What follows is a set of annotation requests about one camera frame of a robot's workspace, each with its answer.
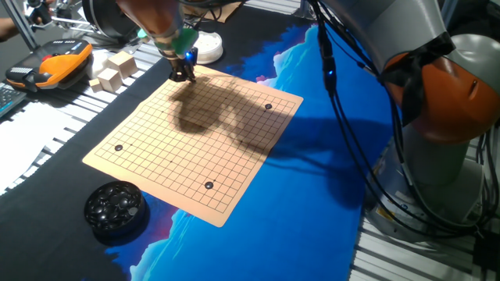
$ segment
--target black cable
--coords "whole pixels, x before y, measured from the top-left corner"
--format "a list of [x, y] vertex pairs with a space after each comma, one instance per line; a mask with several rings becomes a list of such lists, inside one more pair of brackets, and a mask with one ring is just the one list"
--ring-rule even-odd
[[[312, 4], [312, 7], [315, 9], [315, 13], [318, 15], [318, 25], [320, 27], [320, 30], [319, 30], [319, 33], [318, 33], [318, 38], [319, 38], [319, 41], [322, 41], [323, 43], [320, 44], [320, 48], [323, 50], [331, 50], [331, 45], [330, 45], [330, 42], [329, 41], [325, 41], [325, 36], [323, 35], [323, 33], [326, 33], [326, 27], [324, 26], [324, 24], [321, 22], [321, 13], [319, 11], [319, 7], [316, 5], [314, 5], [313, 3]], [[322, 56], [323, 56], [323, 71], [325, 72], [325, 77], [327, 77], [327, 73], [329, 72], [329, 69], [328, 68], [325, 68], [325, 65], [324, 65], [324, 61], [325, 59], [327, 59], [327, 56], [330, 55], [330, 53], [327, 53], [325, 54], [324, 52], [322, 52]], [[398, 202], [396, 202], [380, 185], [380, 183], [378, 182], [378, 179], [377, 177], [374, 175], [374, 172], [373, 170], [371, 169], [370, 167], [370, 164], [368, 163], [368, 160], [366, 159], [366, 156], [364, 155], [363, 153], [363, 150], [361, 149], [360, 145], [359, 145], [359, 142], [357, 140], [357, 138], [355, 137], [355, 134], [353, 133], [352, 131], [352, 128], [350, 127], [350, 124], [348, 124], [348, 120], [346, 119], [345, 117], [345, 114], [343, 113], [343, 109], [340, 110], [340, 115], [339, 115], [339, 109], [337, 109], [337, 106], [335, 104], [335, 99], [337, 99], [337, 102], [340, 104], [340, 100], [338, 99], [338, 96], [336, 94], [334, 94], [333, 92], [336, 92], [336, 90], [334, 89], [334, 87], [332, 87], [331, 85], [328, 85], [327, 83], [327, 79], [325, 78], [325, 87], [327, 88], [327, 91], [330, 95], [330, 99], [332, 101], [332, 105], [334, 106], [334, 111], [335, 111], [335, 114], [337, 116], [337, 120], [339, 120], [339, 126], [341, 127], [341, 131], [342, 131], [342, 134], [343, 134], [343, 138], [345, 140], [345, 143], [346, 145], [348, 146], [348, 149], [349, 149], [349, 152], [360, 172], [360, 174], [362, 175], [363, 179], [365, 180], [365, 183], [366, 185], [368, 186], [368, 188], [370, 189], [370, 191], [374, 194], [374, 197], [377, 199], [379, 205], [387, 212], [388, 215], [390, 215], [390, 217], [393, 218], [393, 220], [395, 220], [397, 223], [399, 223], [400, 225], [404, 226], [405, 228], [407, 229], [410, 229], [420, 235], [427, 235], [427, 236], [432, 236], [433, 238], [452, 238], [452, 237], [457, 237], [456, 235], [447, 235], [447, 236], [438, 236], [438, 235], [432, 235], [432, 234], [429, 234], [429, 233], [424, 233], [422, 231], [419, 231], [418, 229], [413, 229], [411, 226], [408, 226], [406, 225], [405, 223], [403, 223], [402, 221], [400, 221], [399, 219], [395, 218], [395, 216], [393, 216], [388, 210], [387, 208], [385, 207], [385, 205], [380, 201], [380, 198], [378, 198], [377, 196], [377, 193], [373, 190], [373, 188], [371, 187], [371, 184], [370, 182], [366, 179], [366, 177], [364, 176], [364, 172], [363, 172], [363, 169], [361, 168], [354, 152], [352, 151], [352, 148], [351, 148], [351, 145], [348, 141], [348, 138], [345, 134], [345, 129], [344, 129], [344, 126], [343, 124], [341, 124], [341, 121], [343, 120], [345, 123], [346, 123], [346, 126], [348, 127], [349, 129], [349, 132], [351, 133], [352, 135], [352, 139], [355, 141], [355, 144], [356, 146], [358, 147], [359, 151], [360, 151], [360, 154], [363, 158], [363, 160], [365, 161], [366, 163], [366, 166], [368, 167], [369, 171], [370, 171], [370, 175], [372, 176], [372, 179], [376, 182], [377, 186], [379, 187], [380, 191], [387, 197], [387, 199], [393, 203], [394, 205], [396, 205], [398, 208], [400, 208], [403, 212], [405, 212], [406, 214], [412, 216], [414, 219], [417, 219], [418, 221], [424, 223], [424, 224], [427, 224], [429, 225], [430, 223], [427, 222], [427, 221], [424, 221], [422, 220], [421, 218], [419, 218], [418, 216], [414, 215], [413, 213], [411, 212], [408, 212], [407, 210], [405, 210], [402, 206], [399, 205]], [[443, 229], [439, 226], [436, 226], [436, 225], [433, 225], [431, 224], [434, 228], [436, 229], [439, 229], [440, 231], [444, 231], [444, 232], [448, 232], [448, 233], [452, 233], [450, 230], [448, 229]]]
[[[323, 3], [321, 3], [323, 8], [325, 9], [326, 13], [330, 16], [330, 18], [332, 17], [332, 15], [328, 12], [327, 8], [323, 5]], [[398, 157], [399, 157], [399, 160], [402, 164], [404, 164], [404, 158], [403, 158], [403, 155], [402, 155], [402, 146], [403, 146], [403, 142], [402, 142], [402, 127], [401, 127], [401, 121], [400, 121], [400, 118], [399, 118], [399, 114], [398, 114], [398, 111], [397, 111], [397, 108], [395, 107], [395, 103], [394, 103], [394, 100], [393, 98], [390, 96], [389, 97], [390, 100], [391, 100], [391, 111], [392, 111], [392, 121], [393, 121], [393, 131], [394, 131], [394, 135], [395, 135], [395, 146], [396, 146], [396, 151], [398, 153]], [[416, 193], [416, 190], [414, 189], [415, 187], [410, 184], [410, 182], [408, 181], [408, 177], [405, 176], [405, 181], [409, 187], [409, 190], [410, 192], [412, 192], [412, 196], [416, 197], [416, 199], [418, 199], [420, 201], [420, 204], [422, 205], [422, 209], [424, 210], [424, 212], [426, 212], [426, 214], [432, 218], [433, 220], [445, 225], [447, 228], [449, 229], [453, 229], [453, 230], [456, 230], [456, 231], [466, 231], [466, 232], [473, 232], [475, 230], [474, 226], [457, 226], [457, 225], [452, 225], [452, 224], [449, 224], [448, 222], [442, 220], [441, 218], [437, 217], [436, 215], [434, 215], [434, 213], [428, 209], [424, 203], [421, 201], [421, 198], [420, 196]]]
[[[312, 4], [312, 7], [315, 9], [315, 13], [318, 15], [318, 21], [319, 21], [320, 28], [325, 28], [325, 27], [324, 27], [324, 24], [322, 24], [322, 23], [321, 23], [321, 20], [324, 20], [324, 17], [322, 17], [322, 14], [320, 13], [319, 6], [317, 6], [317, 3], [314, 5], [314, 3], [312, 3], [312, 2], [311, 2], [311, 4]], [[398, 156], [399, 156], [399, 158], [401, 159], [401, 162], [402, 162], [402, 163], [404, 163], [404, 162], [403, 162], [403, 157], [402, 157], [402, 128], [401, 128], [401, 120], [400, 120], [400, 118], [399, 118], [398, 110], [397, 110], [397, 107], [395, 106], [394, 100], [392, 99], [392, 97], [391, 97], [391, 96], [390, 96], [389, 98], [390, 98], [390, 100], [391, 100], [391, 111], [392, 111], [392, 119], [393, 119], [393, 131], [394, 131], [394, 134], [395, 134], [395, 143], [396, 143], [396, 147], [397, 147], [397, 150], [398, 150]], [[356, 138], [355, 138], [354, 133], [353, 133], [351, 130], [350, 130], [350, 133], [351, 133], [351, 135], [352, 135], [353, 140], [357, 141], [357, 140], [356, 140]], [[346, 144], [347, 144], [348, 146], [350, 146], [350, 144], [348, 143], [348, 139], [347, 139], [347, 137], [345, 138], [345, 141], [346, 141]], [[363, 151], [362, 151], [360, 148], [358, 148], [358, 149], [359, 149], [359, 151], [360, 151], [361, 155], [362, 155], [362, 156], [364, 156]], [[352, 153], [352, 157], [353, 157], [353, 159], [355, 160], [355, 162], [357, 162], [357, 159], [355, 158], [354, 153]], [[370, 171], [371, 171], [371, 167], [370, 167], [369, 163], [366, 163], [366, 165], [367, 165], [367, 167], [368, 167], [368, 168], [370, 169]], [[360, 172], [362, 173], [363, 178], [365, 178], [365, 176], [364, 176], [364, 173], [363, 173], [363, 170], [362, 170], [362, 169], [361, 169], [361, 171], [360, 171]], [[481, 214], [481, 218], [484, 218], [484, 214], [485, 214], [485, 212], [486, 212], [487, 210], [488, 210], [488, 208], [483, 208], [483, 210], [482, 210], [482, 214]], [[479, 223], [481, 223], [481, 224], [482, 224], [483, 222], [485, 222], [485, 221], [486, 221], [486, 220], [483, 220], [483, 219], [478, 220], [478, 222], [479, 222]], [[467, 234], [471, 234], [471, 233], [476, 232], [476, 229], [474, 229], [474, 227], [475, 227], [475, 226], [476, 226], [476, 225], [474, 225], [474, 226], [464, 226], [464, 227], [462, 227], [462, 228], [460, 228], [460, 229], [457, 229], [457, 226], [452, 226], [452, 227], [449, 227], [450, 229], [447, 229], [447, 231], [453, 231], [453, 230], [455, 230], [455, 231], [457, 231], [457, 234], [456, 234], [456, 235], [458, 235], [458, 236], [463, 236], [463, 235], [467, 235]]]
[[205, 0], [205, 1], [197, 1], [190, 2], [188, 0], [177, 0], [180, 4], [199, 7], [199, 8], [217, 8], [230, 3], [235, 2], [245, 2], [245, 0]]

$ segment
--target wire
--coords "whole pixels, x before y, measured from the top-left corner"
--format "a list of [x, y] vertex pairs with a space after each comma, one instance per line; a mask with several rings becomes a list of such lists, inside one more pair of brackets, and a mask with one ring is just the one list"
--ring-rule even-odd
[[196, 1], [191, 2], [189, 0], [177, 0], [180, 4], [189, 5], [193, 7], [199, 8], [216, 8], [221, 7], [230, 3], [235, 2], [245, 2], [245, 0], [204, 0], [204, 1]]
[[[323, 58], [323, 69], [325, 70], [325, 76], [327, 75], [327, 70], [325, 69], [325, 60], [326, 59], [332, 59], [332, 58], [328, 58], [327, 56], [324, 55], [324, 51], [325, 50], [331, 50], [331, 45], [328, 46], [330, 43], [326, 42], [328, 41], [328, 39], [326, 39], [325, 41], [325, 37], [327, 38], [327, 36], [323, 35], [323, 33], [328, 33], [330, 35], [330, 37], [332, 38], [332, 41], [337, 45], [338, 43], [333, 39], [333, 36], [331, 36], [329, 30], [324, 26], [324, 23], [327, 22], [327, 19], [325, 19], [325, 16], [321, 13], [320, 11], [320, 8], [318, 6], [318, 3], [316, 1], [309, 1], [311, 3], [311, 6], [313, 7], [313, 9], [315, 10], [315, 14], [316, 14], [316, 17], [318, 19], [318, 24], [319, 24], [319, 27], [320, 27], [320, 32], [318, 33], [318, 39], [320, 41], [320, 48], [322, 50], [322, 58]], [[332, 27], [332, 29], [334, 29], [334, 31], [338, 31], [338, 30], [341, 30], [340, 27]], [[357, 47], [357, 45], [353, 48], [353, 51], [356, 52], [357, 55], [360, 56], [360, 58], [363, 59], [363, 56], [364, 54], [361, 52], [361, 54], [356, 51], [356, 49], [359, 49], [359, 47]], [[343, 138], [345, 139], [345, 143], [347, 144], [348, 146], [348, 149], [349, 149], [349, 153], [351, 154], [353, 160], [355, 161], [355, 164], [359, 170], [359, 172], [362, 174], [363, 176], [363, 179], [365, 180], [366, 182], [366, 185], [368, 186], [368, 188], [370, 189], [370, 191], [373, 193], [374, 197], [377, 199], [379, 205], [382, 207], [383, 210], [386, 211], [386, 213], [388, 215], [390, 215], [390, 217], [395, 220], [397, 223], [399, 223], [400, 225], [402, 225], [403, 227], [405, 227], [406, 229], [410, 229], [418, 234], [421, 234], [421, 235], [425, 235], [425, 236], [430, 236], [430, 237], [437, 237], [437, 238], [451, 238], [451, 237], [459, 237], [459, 236], [464, 236], [464, 235], [469, 235], [469, 234], [472, 234], [472, 233], [475, 233], [477, 230], [478, 230], [478, 225], [483, 225], [484, 223], [486, 223], [488, 221], [488, 213], [491, 213], [491, 209], [489, 209], [489, 204], [488, 204], [488, 201], [486, 201], [487, 199], [489, 199], [489, 194], [488, 194], [488, 185], [485, 185], [484, 188], [486, 190], [486, 193], [485, 194], [485, 199], [483, 200], [484, 204], [483, 204], [483, 209], [481, 210], [481, 216], [480, 216], [480, 219], [478, 219], [477, 221], [477, 224], [474, 224], [472, 226], [464, 226], [464, 225], [458, 225], [458, 224], [455, 224], [454, 226], [450, 226], [449, 224], [447, 223], [443, 223], [442, 220], [440, 218], [438, 218], [436, 216], [435, 218], [435, 215], [434, 213], [432, 213], [430, 210], [427, 210], [430, 214], [429, 216], [432, 218], [432, 219], [436, 219], [439, 223], [442, 223], [442, 224], [445, 224], [446, 226], [436, 226], [434, 225], [433, 223], [430, 223], [428, 221], [423, 221], [421, 218], [418, 218], [416, 217], [414, 214], [411, 214], [409, 212], [406, 212], [407, 214], [411, 215], [414, 219], [417, 219], [419, 220], [420, 222], [423, 222], [429, 226], [432, 226], [433, 228], [435, 229], [439, 229], [440, 231], [445, 231], [445, 232], [448, 232], [448, 233], [454, 233], [453, 235], [447, 235], [447, 236], [443, 236], [443, 235], [431, 235], [429, 233], [423, 233], [421, 231], [419, 231], [418, 229], [413, 229], [412, 227], [406, 225], [405, 223], [401, 222], [400, 220], [398, 220], [397, 218], [395, 218], [395, 216], [393, 216], [388, 210], [387, 208], [384, 206], [384, 204], [381, 202], [380, 198], [377, 196], [377, 193], [373, 190], [373, 188], [371, 187], [371, 184], [370, 182], [366, 179], [365, 177], [365, 174], [363, 172], [363, 169], [361, 168], [361, 166], [359, 165], [359, 162], [358, 162], [358, 159], [356, 158], [355, 154], [354, 154], [354, 151], [352, 150], [351, 148], [351, 145], [348, 141], [348, 138], [345, 134], [345, 129], [344, 129], [344, 126], [342, 124], [342, 121], [344, 121], [346, 123], [346, 126], [349, 130], [349, 133], [351, 134], [352, 136], [352, 139], [354, 140], [355, 144], [356, 144], [356, 147], [358, 148], [366, 166], [368, 167], [369, 171], [370, 171], [370, 175], [372, 176], [372, 179], [375, 181], [375, 183], [377, 184], [377, 187], [379, 187], [380, 191], [384, 194], [384, 196], [387, 197], [387, 199], [389, 201], [391, 201], [391, 203], [395, 204], [396, 206], [398, 206], [402, 211], [406, 211], [404, 208], [402, 208], [401, 206], [399, 206], [399, 204], [397, 204], [397, 202], [394, 201], [393, 198], [391, 198], [390, 195], [387, 194], [387, 192], [385, 192], [385, 190], [380, 186], [380, 183], [378, 183], [378, 180], [377, 178], [375, 177], [375, 175], [373, 174], [373, 170], [371, 169], [371, 166], [370, 164], [368, 163], [367, 159], [366, 159], [366, 156], [364, 155], [363, 153], [363, 150], [361, 149], [361, 147], [359, 146], [359, 142], [357, 141], [356, 137], [355, 137], [355, 134], [354, 132], [352, 131], [352, 128], [350, 127], [350, 125], [348, 124], [348, 120], [346, 119], [345, 117], [345, 114], [343, 112], [343, 109], [341, 107], [341, 104], [340, 104], [340, 99], [338, 98], [338, 94], [336, 94], [336, 90], [334, 89], [334, 87], [332, 87], [331, 85], [328, 85], [327, 84], [327, 79], [325, 79], [325, 86], [328, 90], [328, 93], [330, 95], [330, 100], [332, 101], [332, 105], [334, 106], [334, 111], [335, 111], [335, 115], [337, 116], [337, 120], [339, 121], [339, 126], [341, 127], [341, 131], [342, 131], [342, 135], [343, 135]], [[397, 106], [395, 105], [395, 102], [394, 100], [391, 98], [391, 96], [389, 95], [389, 98], [390, 98], [390, 101], [391, 101], [391, 116], [392, 116], [392, 121], [393, 121], [393, 131], [394, 131], [394, 135], [395, 135], [395, 146], [396, 146], [396, 150], [398, 152], [398, 157], [400, 158], [400, 162], [402, 164], [403, 167], [405, 167], [405, 162], [404, 162], [404, 158], [403, 158], [403, 154], [402, 154], [402, 147], [403, 147], [403, 143], [402, 143], [402, 127], [401, 127], [401, 120], [400, 120], [400, 117], [399, 117], [399, 114], [398, 114], [398, 110], [397, 110]], [[409, 180], [409, 177], [408, 175], [405, 175], [405, 180], [407, 182], [407, 185], [409, 186], [409, 188], [413, 188], [413, 182]], [[496, 187], [496, 191], [494, 193], [495, 195], [495, 202], [493, 204], [493, 206], [497, 206], [498, 207], [498, 179], [496, 180], [496, 183], [494, 183], [495, 187]]]

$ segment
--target orange device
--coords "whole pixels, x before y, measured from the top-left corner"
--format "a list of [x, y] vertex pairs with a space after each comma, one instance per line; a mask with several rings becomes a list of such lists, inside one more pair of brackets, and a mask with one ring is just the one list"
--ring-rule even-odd
[[44, 44], [7, 70], [7, 81], [30, 91], [68, 88], [92, 66], [92, 45], [85, 40], [66, 39]]

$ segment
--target white paper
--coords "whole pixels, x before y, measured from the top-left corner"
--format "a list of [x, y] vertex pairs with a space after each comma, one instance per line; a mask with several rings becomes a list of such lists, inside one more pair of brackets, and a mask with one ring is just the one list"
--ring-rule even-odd
[[69, 116], [49, 105], [29, 104], [12, 122], [0, 124], [0, 193], [22, 176]]

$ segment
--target go board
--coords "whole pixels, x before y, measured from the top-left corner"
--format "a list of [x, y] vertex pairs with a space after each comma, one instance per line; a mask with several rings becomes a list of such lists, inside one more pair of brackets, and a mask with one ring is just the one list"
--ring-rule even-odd
[[84, 163], [221, 227], [302, 98], [203, 66], [195, 75], [166, 81]]

